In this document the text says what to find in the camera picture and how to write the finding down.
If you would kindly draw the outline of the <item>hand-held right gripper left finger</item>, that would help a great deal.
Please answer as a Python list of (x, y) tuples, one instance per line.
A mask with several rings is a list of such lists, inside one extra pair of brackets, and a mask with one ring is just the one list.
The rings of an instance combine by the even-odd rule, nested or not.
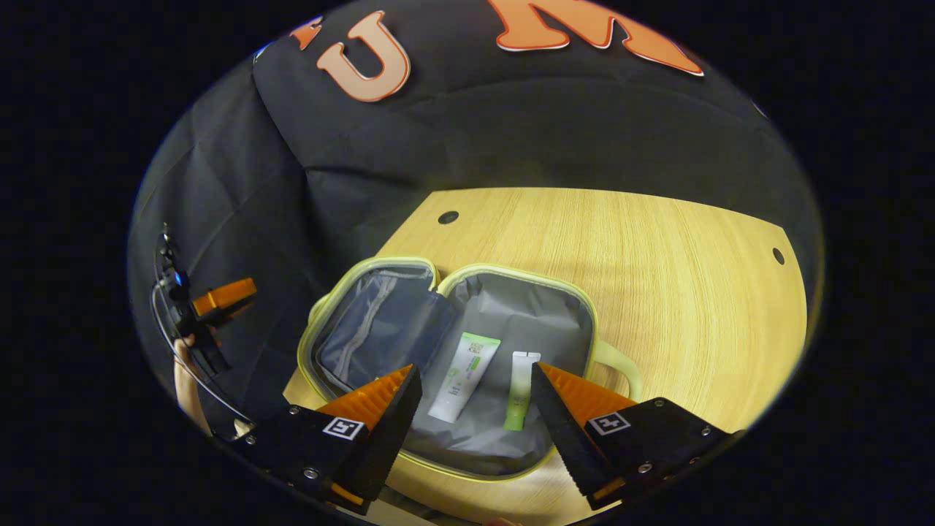
[(319, 506), (364, 515), (378, 499), (423, 396), (408, 364), (317, 409), (291, 404), (234, 440), (234, 458)]

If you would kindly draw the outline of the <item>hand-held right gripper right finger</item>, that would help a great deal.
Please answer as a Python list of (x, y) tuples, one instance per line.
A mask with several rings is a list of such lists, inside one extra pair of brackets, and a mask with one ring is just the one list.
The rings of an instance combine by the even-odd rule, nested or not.
[(532, 367), (531, 390), (565, 469), (594, 511), (640, 503), (742, 437), (667, 397), (634, 402), (541, 362)]

